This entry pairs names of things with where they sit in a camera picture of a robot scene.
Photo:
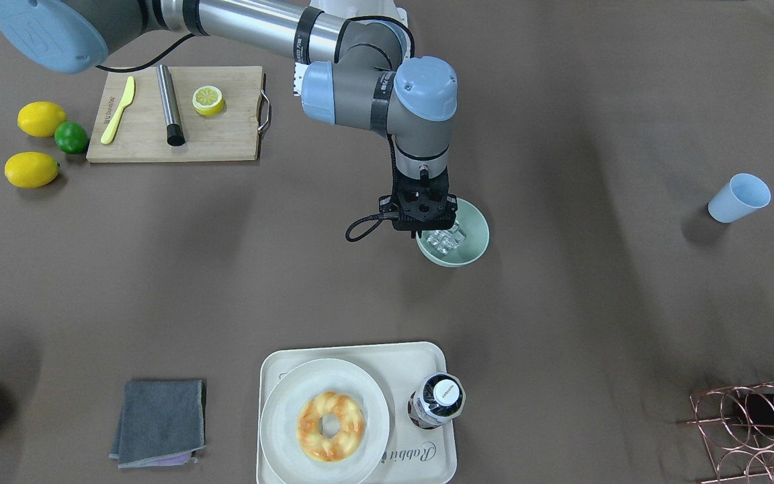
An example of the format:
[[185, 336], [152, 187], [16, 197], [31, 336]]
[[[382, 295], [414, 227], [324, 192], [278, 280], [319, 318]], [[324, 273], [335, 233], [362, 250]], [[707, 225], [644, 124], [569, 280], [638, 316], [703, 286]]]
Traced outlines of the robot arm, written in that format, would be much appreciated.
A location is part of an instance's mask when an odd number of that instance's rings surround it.
[[304, 113], [387, 138], [390, 195], [375, 225], [421, 238], [454, 226], [447, 160], [458, 76], [437, 57], [417, 58], [399, 19], [343, 18], [283, 1], [0, 1], [0, 31], [22, 54], [58, 73], [101, 67], [146, 32], [218, 36], [293, 59], [304, 68]]

